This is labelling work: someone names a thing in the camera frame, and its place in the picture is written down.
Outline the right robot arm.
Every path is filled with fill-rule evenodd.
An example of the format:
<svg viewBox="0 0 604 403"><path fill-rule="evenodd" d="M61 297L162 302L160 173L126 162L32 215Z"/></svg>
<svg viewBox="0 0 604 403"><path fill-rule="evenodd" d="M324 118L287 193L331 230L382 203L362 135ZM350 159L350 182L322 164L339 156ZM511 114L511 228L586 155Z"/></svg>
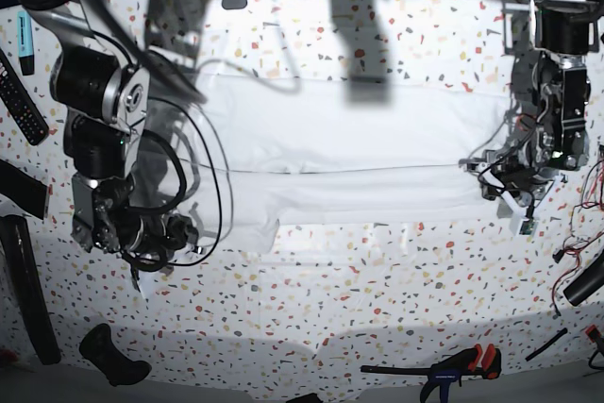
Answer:
<svg viewBox="0 0 604 403"><path fill-rule="evenodd" d="M108 0L19 0L59 41L50 76L52 98L67 109L63 146L73 160L72 235L84 249L119 255L132 269L154 273L197 240L192 222L176 213L187 187L156 207L131 203L140 143L176 152L146 128L151 82L184 92L163 75L109 10Z"/></svg>

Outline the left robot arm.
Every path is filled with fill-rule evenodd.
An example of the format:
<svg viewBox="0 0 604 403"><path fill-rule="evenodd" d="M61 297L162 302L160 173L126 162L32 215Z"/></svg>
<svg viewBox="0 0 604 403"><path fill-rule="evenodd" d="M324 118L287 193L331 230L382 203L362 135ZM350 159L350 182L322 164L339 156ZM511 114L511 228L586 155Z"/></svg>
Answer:
<svg viewBox="0 0 604 403"><path fill-rule="evenodd" d="M591 94L586 58L599 49L597 21L603 0L528 0L530 71L527 132L508 149L468 160L487 200L500 200L512 231L529 235L547 192L564 172L587 163L585 110Z"/></svg>

